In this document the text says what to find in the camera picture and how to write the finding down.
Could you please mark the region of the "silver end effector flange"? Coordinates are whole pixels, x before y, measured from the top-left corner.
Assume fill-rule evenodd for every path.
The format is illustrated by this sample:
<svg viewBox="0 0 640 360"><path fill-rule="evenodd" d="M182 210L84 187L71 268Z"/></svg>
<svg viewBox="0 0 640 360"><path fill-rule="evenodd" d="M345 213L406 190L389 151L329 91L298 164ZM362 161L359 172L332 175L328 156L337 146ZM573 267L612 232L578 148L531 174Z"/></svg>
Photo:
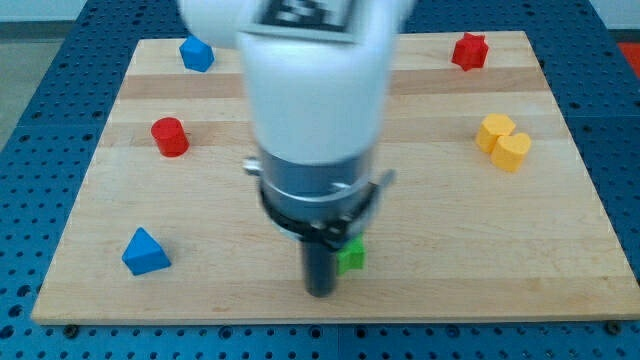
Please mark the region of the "silver end effector flange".
<svg viewBox="0 0 640 360"><path fill-rule="evenodd" d="M396 178L389 169L373 180L372 164L371 151L303 165L262 150L245 158L243 168L257 178L261 205L282 233L338 250L369 227L383 192Z"/></svg>

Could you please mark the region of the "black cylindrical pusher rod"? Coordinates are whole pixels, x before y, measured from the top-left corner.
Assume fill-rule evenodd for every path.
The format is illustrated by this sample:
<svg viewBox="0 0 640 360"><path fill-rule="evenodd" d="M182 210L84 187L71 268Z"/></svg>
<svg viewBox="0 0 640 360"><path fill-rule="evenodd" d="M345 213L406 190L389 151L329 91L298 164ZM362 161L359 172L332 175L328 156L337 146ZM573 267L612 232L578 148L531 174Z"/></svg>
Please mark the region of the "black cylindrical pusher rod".
<svg viewBox="0 0 640 360"><path fill-rule="evenodd" d="M327 297L336 287L336 257L325 245L302 243L302 264L306 291L314 297Z"/></svg>

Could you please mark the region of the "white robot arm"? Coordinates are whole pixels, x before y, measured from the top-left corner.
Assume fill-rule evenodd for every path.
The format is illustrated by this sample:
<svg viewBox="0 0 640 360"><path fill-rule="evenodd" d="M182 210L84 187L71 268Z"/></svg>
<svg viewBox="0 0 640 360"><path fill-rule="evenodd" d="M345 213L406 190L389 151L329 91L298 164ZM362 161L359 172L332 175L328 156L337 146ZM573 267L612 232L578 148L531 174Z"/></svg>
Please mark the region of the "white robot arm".
<svg viewBox="0 0 640 360"><path fill-rule="evenodd" d="M325 297L338 253L367 228L395 174L373 174L398 32L410 1L180 0L202 42L240 53L262 206L301 244L305 287Z"/></svg>

